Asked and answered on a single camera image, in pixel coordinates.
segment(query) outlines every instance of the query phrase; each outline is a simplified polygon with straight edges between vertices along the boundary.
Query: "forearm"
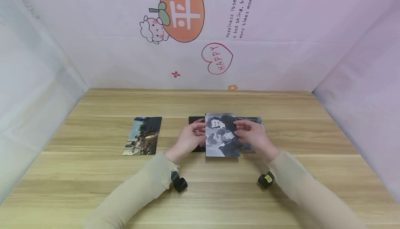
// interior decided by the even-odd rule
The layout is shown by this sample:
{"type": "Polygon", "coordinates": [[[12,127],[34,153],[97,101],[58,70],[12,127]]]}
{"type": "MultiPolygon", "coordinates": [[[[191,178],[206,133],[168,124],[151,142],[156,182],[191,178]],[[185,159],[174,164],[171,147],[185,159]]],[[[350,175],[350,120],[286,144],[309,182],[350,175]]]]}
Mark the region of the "forearm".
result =
{"type": "Polygon", "coordinates": [[[282,191],[321,228],[367,228],[339,197],[314,179],[290,153],[281,151],[268,166],[282,191]]]}
{"type": "Polygon", "coordinates": [[[177,170],[177,165],[158,153],[101,203],[84,228],[123,228],[141,208],[169,189],[171,171],[177,170]]]}

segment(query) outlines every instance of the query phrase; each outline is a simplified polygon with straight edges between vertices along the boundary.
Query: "small red flower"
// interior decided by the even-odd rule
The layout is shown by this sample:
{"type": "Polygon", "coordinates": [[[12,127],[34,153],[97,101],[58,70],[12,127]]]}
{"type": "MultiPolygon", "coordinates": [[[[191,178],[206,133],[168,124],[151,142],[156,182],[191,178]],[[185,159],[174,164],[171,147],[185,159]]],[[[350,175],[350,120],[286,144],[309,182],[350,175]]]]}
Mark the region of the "small red flower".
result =
{"type": "Polygon", "coordinates": [[[174,73],[171,73],[171,74],[174,76],[174,78],[181,76],[180,74],[177,73],[177,71],[175,71],[174,73]]]}

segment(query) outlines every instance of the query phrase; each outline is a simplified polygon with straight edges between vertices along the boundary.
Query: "orange flower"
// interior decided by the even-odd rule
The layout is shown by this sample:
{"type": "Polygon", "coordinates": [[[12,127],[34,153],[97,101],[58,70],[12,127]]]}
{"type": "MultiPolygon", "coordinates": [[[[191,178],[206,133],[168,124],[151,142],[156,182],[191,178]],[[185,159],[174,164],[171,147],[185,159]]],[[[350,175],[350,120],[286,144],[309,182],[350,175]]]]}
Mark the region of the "orange flower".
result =
{"type": "Polygon", "coordinates": [[[237,87],[237,85],[230,85],[227,87],[228,90],[238,90],[239,87],[237,87]]]}

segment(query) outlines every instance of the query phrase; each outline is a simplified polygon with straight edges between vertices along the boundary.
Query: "orange pumpkin illustration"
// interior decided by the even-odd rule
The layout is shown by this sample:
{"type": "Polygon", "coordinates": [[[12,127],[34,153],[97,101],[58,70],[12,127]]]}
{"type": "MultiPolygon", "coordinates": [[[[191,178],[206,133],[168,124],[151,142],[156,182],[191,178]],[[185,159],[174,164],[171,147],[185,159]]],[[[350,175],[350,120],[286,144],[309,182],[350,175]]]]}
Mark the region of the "orange pumpkin illustration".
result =
{"type": "Polygon", "coordinates": [[[190,42],[197,38],[204,24],[203,0],[160,0],[165,2],[169,25],[165,31],[179,42],[190,42]]]}

